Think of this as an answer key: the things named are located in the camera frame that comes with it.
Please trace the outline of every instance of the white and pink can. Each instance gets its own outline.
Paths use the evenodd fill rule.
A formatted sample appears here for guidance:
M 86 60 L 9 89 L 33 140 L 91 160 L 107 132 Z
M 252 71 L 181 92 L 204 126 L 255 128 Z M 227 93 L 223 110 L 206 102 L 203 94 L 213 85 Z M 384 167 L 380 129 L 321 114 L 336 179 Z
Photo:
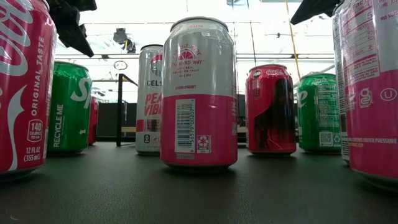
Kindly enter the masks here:
M 350 166 L 398 190 L 398 1 L 346 0 L 340 40 Z
M 225 23 L 176 22 L 164 45 L 160 158 L 170 167 L 225 169 L 238 159 L 236 56 Z
M 162 124 L 163 45 L 150 44 L 139 54 L 136 151 L 158 156 Z

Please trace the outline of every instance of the soda can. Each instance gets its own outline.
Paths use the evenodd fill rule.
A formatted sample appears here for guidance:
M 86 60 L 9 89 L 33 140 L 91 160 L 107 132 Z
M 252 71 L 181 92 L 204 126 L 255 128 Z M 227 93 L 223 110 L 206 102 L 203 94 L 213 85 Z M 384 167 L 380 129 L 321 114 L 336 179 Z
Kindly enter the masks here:
M 150 44 L 139 55 L 136 151 L 158 156 L 162 122 L 163 45 Z
M 41 0 L 0 1 L 0 181 L 44 163 L 57 31 Z
M 87 68 L 69 62 L 55 62 L 49 154 L 79 154 L 87 148 L 90 103 L 91 78 Z
M 250 69 L 246 80 L 248 150 L 288 156 L 296 151 L 292 77 L 283 65 Z
M 88 131 L 88 145 L 92 146 L 96 142 L 97 124 L 98 124 L 98 108 L 99 103 L 97 98 L 91 97 L 90 109 L 90 128 Z
M 298 139 L 305 152 L 339 154 L 336 75 L 313 72 L 297 88 Z
M 398 4 L 380 2 L 346 0 L 340 11 L 349 163 L 398 191 Z
M 225 23 L 176 22 L 164 46 L 160 158 L 187 171 L 225 170 L 238 159 L 236 56 Z
M 340 19 L 341 19 L 341 5 L 337 5 L 333 12 L 333 40 L 335 46 L 335 68 L 336 68 L 336 82 L 338 94 L 338 109 L 340 121 L 340 141 L 341 141 L 341 156 L 349 165 L 349 145 L 347 139 L 347 124 L 346 124 L 346 93 L 345 93 L 345 78 L 343 70 L 343 61 L 341 59 L 341 43 L 340 43 Z

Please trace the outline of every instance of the sprite logo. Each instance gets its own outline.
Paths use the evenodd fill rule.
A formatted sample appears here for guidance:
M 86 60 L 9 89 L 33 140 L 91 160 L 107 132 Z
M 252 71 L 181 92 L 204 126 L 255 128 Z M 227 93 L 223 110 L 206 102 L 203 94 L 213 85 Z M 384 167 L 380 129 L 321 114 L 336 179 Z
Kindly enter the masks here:
M 301 91 L 301 92 L 297 92 L 297 104 L 298 107 L 301 108 L 305 105 L 305 102 L 302 103 L 308 96 L 308 92 L 307 91 Z
M 90 105 L 90 101 L 91 101 L 91 97 L 90 97 L 91 80 L 89 78 L 81 78 L 79 80 L 78 85 L 79 85 L 79 89 L 81 91 L 81 96 L 78 96 L 76 94 L 76 92 L 73 92 L 72 96 L 70 98 L 77 102 L 86 101 L 84 108 L 87 109 L 88 105 Z
M 326 78 L 314 78 L 312 84 L 317 85 L 319 83 L 327 83 L 328 80 Z

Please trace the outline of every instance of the pink can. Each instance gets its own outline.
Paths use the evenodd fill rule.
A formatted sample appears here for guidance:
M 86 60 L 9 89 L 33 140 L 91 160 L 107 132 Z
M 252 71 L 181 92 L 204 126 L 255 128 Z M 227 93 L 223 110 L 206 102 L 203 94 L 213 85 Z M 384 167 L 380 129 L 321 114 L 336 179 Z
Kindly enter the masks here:
M 0 177 L 44 163 L 56 30 L 44 0 L 0 1 Z
M 185 170 L 238 159 L 235 49 L 223 22 L 176 22 L 164 45 L 160 158 Z
M 373 184 L 398 190 L 398 1 L 346 0 L 340 40 L 349 160 Z

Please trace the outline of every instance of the black stand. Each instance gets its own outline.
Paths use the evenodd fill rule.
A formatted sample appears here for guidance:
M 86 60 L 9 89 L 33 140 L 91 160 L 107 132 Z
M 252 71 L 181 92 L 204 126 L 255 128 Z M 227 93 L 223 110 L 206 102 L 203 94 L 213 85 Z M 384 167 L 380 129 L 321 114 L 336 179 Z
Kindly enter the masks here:
M 137 83 L 132 81 L 129 77 L 125 74 L 120 73 L 118 75 L 118 117 L 116 123 L 116 146 L 121 146 L 121 139 L 122 139 L 122 112 L 123 112 L 123 78 L 127 81 L 131 82 L 132 84 L 138 86 Z

